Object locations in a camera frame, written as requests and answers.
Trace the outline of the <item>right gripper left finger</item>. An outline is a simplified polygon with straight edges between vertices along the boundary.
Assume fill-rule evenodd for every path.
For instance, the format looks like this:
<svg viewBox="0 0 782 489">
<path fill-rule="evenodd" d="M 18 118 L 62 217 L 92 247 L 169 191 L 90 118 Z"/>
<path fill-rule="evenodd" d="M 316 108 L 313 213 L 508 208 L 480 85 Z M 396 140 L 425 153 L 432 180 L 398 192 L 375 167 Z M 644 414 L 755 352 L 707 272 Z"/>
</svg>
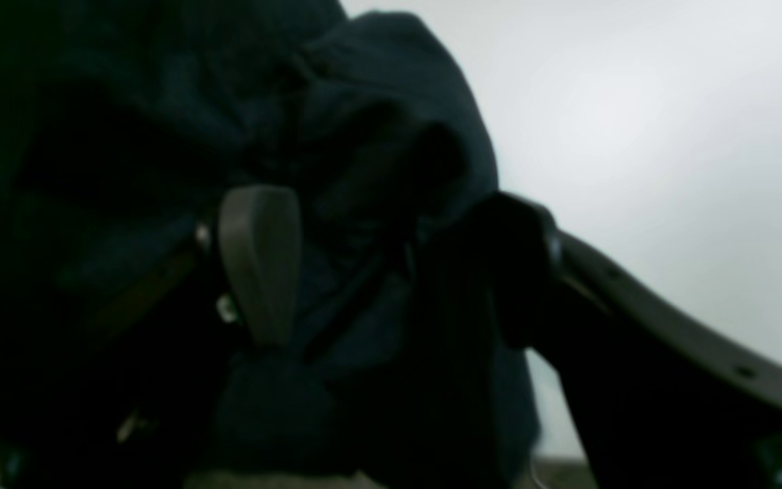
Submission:
<svg viewBox="0 0 782 489">
<path fill-rule="evenodd" d="M 81 488 L 178 488 L 214 439 L 245 350 L 285 346 L 302 248 L 296 193 L 236 187 L 151 272 L 81 324 Z"/>
</svg>

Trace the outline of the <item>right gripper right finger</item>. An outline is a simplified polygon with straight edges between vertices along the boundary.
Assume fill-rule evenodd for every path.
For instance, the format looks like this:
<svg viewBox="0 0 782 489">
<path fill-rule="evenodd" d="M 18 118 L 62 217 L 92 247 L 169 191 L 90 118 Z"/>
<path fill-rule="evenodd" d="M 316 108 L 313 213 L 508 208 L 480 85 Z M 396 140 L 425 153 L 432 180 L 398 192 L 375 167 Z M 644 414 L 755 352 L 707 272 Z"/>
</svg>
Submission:
<svg viewBox="0 0 782 489">
<path fill-rule="evenodd" d="M 702 325 L 547 208 L 497 193 L 480 244 L 500 331 L 559 376 L 601 488 L 782 488 L 782 365 Z"/>
</svg>

